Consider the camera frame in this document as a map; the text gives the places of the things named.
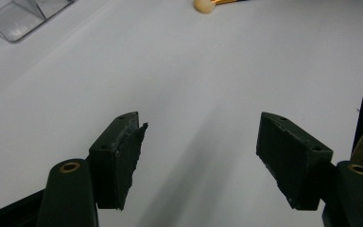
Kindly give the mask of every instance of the transparent plastic container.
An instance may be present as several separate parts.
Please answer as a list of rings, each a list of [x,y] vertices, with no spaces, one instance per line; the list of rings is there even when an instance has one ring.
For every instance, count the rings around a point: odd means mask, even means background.
[[[15,43],[76,0],[0,0],[0,37]]]

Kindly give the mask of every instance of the white tabletop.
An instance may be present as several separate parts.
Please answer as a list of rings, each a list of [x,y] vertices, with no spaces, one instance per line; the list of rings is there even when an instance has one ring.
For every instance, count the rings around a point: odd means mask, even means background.
[[[120,114],[149,127],[123,212],[100,226],[322,226],[255,155],[261,112],[347,160],[363,93],[363,0],[79,0],[0,39],[0,208],[44,188]]]

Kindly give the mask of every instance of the brass screw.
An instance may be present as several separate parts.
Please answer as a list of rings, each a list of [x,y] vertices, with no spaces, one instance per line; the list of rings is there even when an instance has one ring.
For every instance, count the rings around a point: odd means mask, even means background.
[[[69,173],[78,170],[80,168],[79,163],[67,163],[60,167],[61,173]]]
[[[363,175],[363,166],[350,164],[349,169],[357,174]]]

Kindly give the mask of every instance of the screw hole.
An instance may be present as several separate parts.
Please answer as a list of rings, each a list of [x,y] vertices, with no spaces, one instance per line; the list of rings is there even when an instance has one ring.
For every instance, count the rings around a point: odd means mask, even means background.
[[[61,173],[69,173],[76,171],[80,167],[79,163],[68,163],[60,167]]]
[[[363,175],[363,166],[360,165],[349,165],[349,169],[357,174]]]

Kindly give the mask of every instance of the yellow object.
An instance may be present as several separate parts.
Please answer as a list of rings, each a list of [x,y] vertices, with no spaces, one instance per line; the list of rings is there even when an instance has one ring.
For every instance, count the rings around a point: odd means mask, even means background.
[[[194,0],[194,8],[201,13],[209,14],[214,10],[215,5],[236,1],[237,0]]]

